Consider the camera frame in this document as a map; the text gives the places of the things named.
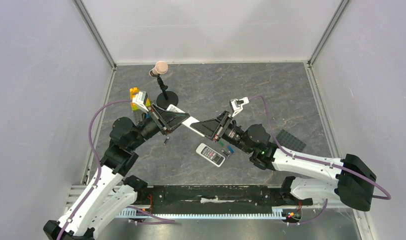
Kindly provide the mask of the long white remote control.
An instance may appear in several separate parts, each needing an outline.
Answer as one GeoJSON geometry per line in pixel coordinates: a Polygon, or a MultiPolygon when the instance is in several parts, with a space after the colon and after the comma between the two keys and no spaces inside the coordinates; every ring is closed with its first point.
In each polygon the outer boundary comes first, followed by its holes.
{"type": "MultiPolygon", "coordinates": [[[[167,107],[167,110],[169,112],[176,112],[176,113],[185,113],[183,110],[181,110],[180,108],[178,108],[177,106],[170,104],[167,107]]],[[[184,125],[185,127],[187,127],[188,129],[190,129],[191,131],[193,131],[194,133],[198,134],[201,137],[204,137],[205,135],[201,132],[199,132],[198,130],[194,129],[193,127],[191,127],[191,124],[193,123],[198,123],[199,120],[197,120],[196,118],[194,118],[193,116],[188,117],[186,120],[184,120],[181,124],[184,125]]]]}

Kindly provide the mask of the blue battery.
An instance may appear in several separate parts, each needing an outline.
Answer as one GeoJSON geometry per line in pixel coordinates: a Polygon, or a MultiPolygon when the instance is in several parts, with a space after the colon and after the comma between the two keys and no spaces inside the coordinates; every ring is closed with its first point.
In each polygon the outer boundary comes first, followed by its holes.
{"type": "Polygon", "coordinates": [[[227,148],[228,148],[228,151],[229,151],[231,154],[234,153],[234,150],[233,150],[233,148],[232,148],[230,145],[228,145],[227,148]]]}

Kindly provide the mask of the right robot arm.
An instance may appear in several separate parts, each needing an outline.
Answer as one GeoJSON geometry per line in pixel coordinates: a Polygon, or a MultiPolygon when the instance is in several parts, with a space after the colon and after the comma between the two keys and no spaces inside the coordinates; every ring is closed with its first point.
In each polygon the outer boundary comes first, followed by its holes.
{"type": "Polygon", "coordinates": [[[223,139],[249,154],[249,160],[259,169],[309,177],[309,180],[291,177],[284,181],[279,196],[286,204],[298,199],[322,198],[340,200],[363,212],[371,209],[377,177],[356,155],[328,158],[291,150],[272,140],[262,124],[252,124],[243,130],[227,111],[213,119],[192,122],[189,128],[214,142],[223,139]]]}

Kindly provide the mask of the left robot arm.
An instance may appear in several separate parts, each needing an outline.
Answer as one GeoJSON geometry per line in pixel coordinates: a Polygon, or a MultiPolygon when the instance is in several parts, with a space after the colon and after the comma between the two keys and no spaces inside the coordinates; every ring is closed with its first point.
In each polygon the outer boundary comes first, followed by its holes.
{"type": "Polygon", "coordinates": [[[95,240],[121,211],[147,200],[147,183],[127,176],[139,157],[135,150],[158,133],[172,133],[191,116],[156,105],[144,111],[149,117],[138,124],[128,117],[114,121],[109,146],[96,157],[97,170],[85,190],[64,215],[44,225],[50,240],[95,240]]]}

